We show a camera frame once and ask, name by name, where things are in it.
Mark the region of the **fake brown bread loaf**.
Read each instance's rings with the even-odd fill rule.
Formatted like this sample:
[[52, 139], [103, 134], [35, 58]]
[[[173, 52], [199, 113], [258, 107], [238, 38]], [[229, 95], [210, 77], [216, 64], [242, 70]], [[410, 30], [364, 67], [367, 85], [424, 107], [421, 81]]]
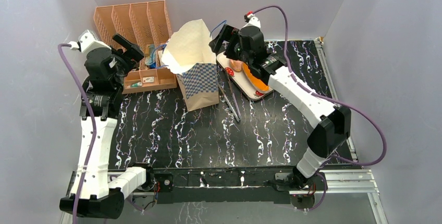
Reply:
[[271, 89], [268, 85], [262, 82], [260, 79], [256, 78], [252, 73], [246, 63], [242, 63], [242, 70], [246, 75], [247, 79], [254, 86], [254, 88], [262, 94], [268, 93]]

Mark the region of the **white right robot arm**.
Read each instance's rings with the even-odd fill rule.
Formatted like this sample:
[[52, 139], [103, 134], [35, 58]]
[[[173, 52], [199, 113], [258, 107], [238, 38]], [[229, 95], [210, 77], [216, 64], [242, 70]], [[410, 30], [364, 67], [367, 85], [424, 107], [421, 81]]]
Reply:
[[307, 139], [308, 147], [291, 175], [274, 181], [280, 187], [308, 189], [322, 165], [350, 136], [351, 110], [337, 106], [328, 97], [321, 98], [309, 89], [291, 72], [286, 58], [267, 50], [259, 27], [237, 29], [224, 25], [208, 45], [217, 54], [224, 42], [228, 44], [224, 51], [227, 58], [243, 62], [251, 75], [287, 99], [313, 127]]

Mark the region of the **sugared orange fake bread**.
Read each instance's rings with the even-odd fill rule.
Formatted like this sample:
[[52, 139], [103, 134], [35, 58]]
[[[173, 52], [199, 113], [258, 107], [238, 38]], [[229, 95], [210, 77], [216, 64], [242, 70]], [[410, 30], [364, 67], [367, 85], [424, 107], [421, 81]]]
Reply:
[[241, 72], [242, 71], [242, 66], [243, 66], [243, 62], [240, 60], [229, 60], [229, 66], [230, 68], [235, 71], [235, 72]]

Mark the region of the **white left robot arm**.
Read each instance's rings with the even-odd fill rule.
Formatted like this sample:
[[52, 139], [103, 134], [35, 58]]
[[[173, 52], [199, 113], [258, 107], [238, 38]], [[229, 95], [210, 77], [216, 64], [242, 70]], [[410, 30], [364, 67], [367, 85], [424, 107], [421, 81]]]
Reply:
[[84, 31], [68, 48], [86, 56], [88, 76], [74, 77], [80, 91], [81, 147], [75, 178], [61, 211], [74, 217], [117, 219], [125, 200], [136, 190], [151, 191], [158, 182], [151, 165], [132, 163], [114, 179], [108, 177], [111, 142], [122, 104], [124, 78], [143, 58], [140, 47], [120, 34], [113, 40], [120, 49], [102, 42], [91, 30]]

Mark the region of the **blue checkered paper bag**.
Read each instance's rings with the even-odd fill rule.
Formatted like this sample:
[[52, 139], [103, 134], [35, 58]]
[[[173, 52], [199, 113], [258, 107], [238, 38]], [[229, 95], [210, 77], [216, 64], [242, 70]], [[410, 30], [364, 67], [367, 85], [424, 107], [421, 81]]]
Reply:
[[166, 41], [161, 64], [173, 73], [187, 111], [219, 103], [216, 54], [209, 43], [210, 31], [203, 19], [186, 22]]

